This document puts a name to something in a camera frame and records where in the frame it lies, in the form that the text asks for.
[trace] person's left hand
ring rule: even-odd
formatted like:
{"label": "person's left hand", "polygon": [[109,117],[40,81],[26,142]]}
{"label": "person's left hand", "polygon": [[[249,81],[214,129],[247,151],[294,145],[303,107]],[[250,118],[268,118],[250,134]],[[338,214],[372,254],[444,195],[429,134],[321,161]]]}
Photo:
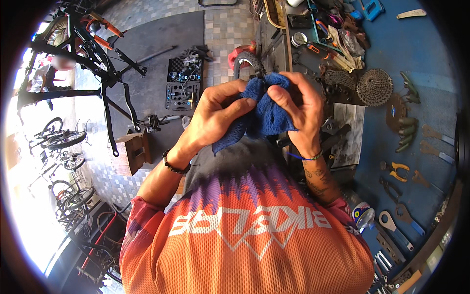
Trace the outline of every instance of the person's left hand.
{"label": "person's left hand", "polygon": [[256,106],[251,98],[241,98],[223,108],[229,97],[245,90],[247,82],[241,79],[207,88],[199,100],[191,123],[184,131],[187,142],[202,148],[217,142],[230,124]]}

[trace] bracelet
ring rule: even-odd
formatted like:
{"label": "bracelet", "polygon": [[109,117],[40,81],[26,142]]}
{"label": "bracelet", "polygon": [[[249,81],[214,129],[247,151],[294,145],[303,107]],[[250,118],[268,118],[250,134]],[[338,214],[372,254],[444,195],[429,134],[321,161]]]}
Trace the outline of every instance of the bracelet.
{"label": "bracelet", "polygon": [[187,166],[185,169],[183,169],[183,170],[178,169],[178,168],[175,168],[175,167],[172,167],[172,166],[168,163],[168,161],[166,161],[166,155],[168,154],[169,151],[170,151],[170,149],[168,149],[167,151],[163,152],[163,155],[162,155],[162,157],[163,157],[163,162],[165,163],[166,168],[169,169],[169,170],[171,170],[171,171],[174,172],[174,173],[177,173],[177,174],[183,174],[183,175],[186,174],[186,173],[189,171],[189,169],[191,168],[191,164],[188,164],[188,166]]}
{"label": "bracelet", "polygon": [[295,158],[298,158],[298,159],[300,159],[300,160],[308,160],[308,161],[317,160],[318,158],[320,158],[320,156],[323,155],[323,151],[322,151],[322,150],[320,150],[320,152],[319,152],[317,155],[315,155],[315,156],[313,156],[313,157],[311,157],[311,158],[305,158],[305,157],[302,157],[302,156],[298,156],[298,155],[292,154],[292,153],[290,153],[290,152],[286,152],[286,153],[289,154],[289,155],[291,155],[291,156],[293,156],[293,157],[295,157]]}

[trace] mesh jersey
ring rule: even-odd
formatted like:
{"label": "mesh jersey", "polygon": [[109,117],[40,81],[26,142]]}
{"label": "mesh jersey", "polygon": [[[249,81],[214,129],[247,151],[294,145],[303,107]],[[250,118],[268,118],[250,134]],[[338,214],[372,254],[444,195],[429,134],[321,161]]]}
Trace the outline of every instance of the mesh jersey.
{"label": "mesh jersey", "polygon": [[125,291],[364,294],[372,257],[348,211],[342,199],[313,202],[276,165],[208,175],[166,214],[137,196],[120,256]]}

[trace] blue towel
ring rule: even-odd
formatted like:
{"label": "blue towel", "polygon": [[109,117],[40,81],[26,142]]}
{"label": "blue towel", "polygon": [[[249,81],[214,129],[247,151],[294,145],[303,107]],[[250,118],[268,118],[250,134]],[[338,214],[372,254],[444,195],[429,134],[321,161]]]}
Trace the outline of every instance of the blue towel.
{"label": "blue towel", "polygon": [[264,80],[253,78],[248,81],[239,99],[251,98],[258,104],[252,111],[234,120],[225,135],[212,144],[214,155],[225,147],[237,143],[245,132],[250,139],[258,139],[296,130],[289,114],[267,94],[267,89],[271,85],[289,89],[290,80],[278,73],[272,73],[265,76]]}

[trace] blue string bracelet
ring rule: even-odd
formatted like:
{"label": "blue string bracelet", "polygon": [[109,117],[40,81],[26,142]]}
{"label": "blue string bracelet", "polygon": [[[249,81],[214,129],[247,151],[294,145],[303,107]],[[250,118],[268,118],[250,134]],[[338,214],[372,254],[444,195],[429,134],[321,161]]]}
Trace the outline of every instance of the blue string bracelet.
{"label": "blue string bracelet", "polygon": [[292,153],[290,153],[290,152],[286,152],[286,153],[289,154],[289,155],[291,155],[291,156],[293,156],[293,157],[295,157],[295,158],[298,158],[298,159],[300,159],[300,160],[314,161],[314,160],[317,160],[318,158],[320,158],[320,156],[322,156],[323,151],[320,150],[320,152],[319,152],[317,155],[315,155],[315,156],[313,156],[313,157],[311,157],[311,158],[305,158],[305,157],[302,157],[302,156],[298,156],[298,155],[292,154]]}

